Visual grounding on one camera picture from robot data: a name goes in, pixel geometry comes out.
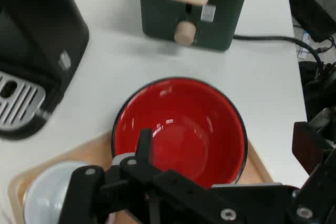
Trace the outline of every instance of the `wooden knob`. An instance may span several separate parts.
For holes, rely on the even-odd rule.
[[[175,41],[183,46],[190,46],[194,41],[195,34],[195,25],[188,21],[182,21],[177,25]]]

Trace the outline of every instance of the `metal grate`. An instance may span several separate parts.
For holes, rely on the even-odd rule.
[[[9,97],[2,95],[9,82],[16,88]],[[40,85],[0,71],[0,130],[13,131],[26,125],[40,108],[46,92]]]

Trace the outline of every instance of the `screw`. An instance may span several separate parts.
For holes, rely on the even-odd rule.
[[[296,214],[303,219],[310,219],[313,217],[313,212],[306,207],[299,207],[298,210],[296,210]]]
[[[220,216],[223,220],[228,220],[228,221],[232,221],[237,218],[236,212],[229,208],[223,209],[220,213]]]
[[[127,161],[128,165],[135,165],[137,163],[137,161],[135,159],[130,159]]]
[[[293,198],[296,198],[299,194],[299,189],[295,189],[293,192],[292,192],[292,197]]]
[[[86,175],[91,175],[91,174],[94,174],[94,173],[96,173],[96,170],[93,169],[93,168],[87,169],[87,170],[85,171],[85,174],[86,174]]]
[[[71,59],[68,55],[68,52],[66,52],[65,50],[59,55],[58,64],[64,71],[69,70],[69,68],[71,67]]]

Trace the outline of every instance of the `power cord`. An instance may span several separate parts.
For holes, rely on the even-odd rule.
[[[304,30],[304,28],[302,26],[299,26],[299,25],[293,25],[293,27],[300,28],[300,29]],[[315,51],[318,54],[329,51],[333,46],[335,46],[335,48],[336,48],[335,40],[334,40],[333,37],[329,37],[327,40],[329,40],[331,42],[331,46],[330,47],[319,47],[319,48],[315,49]]]
[[[315,58],[317,67],[319,69],[320,77],[325,79],[327,77],[326,73],[324,72],[324,65],[321,61],[318,53],[314,50],[311,46],[304,43],[303,41],[291,37],[286,36],[245,36],[245,35],[234,35],[234,39],[237,40],[250,40],[250,41],[273,41],[273,40],[280,40],[280,41],[288,41],[291,43],[295,43],[296,45],[306,48]]]

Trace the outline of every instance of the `white table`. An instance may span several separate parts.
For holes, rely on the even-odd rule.
[[[301,186],[307,179],[291,153],[293,123],[306,120],[294,45],[233,41],[224,53],[184,48],[143,35],[140,0],[76,2],[90,41],[64,99],[39,133],[0,141],[0,223],[7,223],[2,215],[12,219],[7,186],[15,175],[109,131],[133,91],[168,76],[223,91],[274,181]],[[246,0],[236,33],[293,36],[288,0]]]

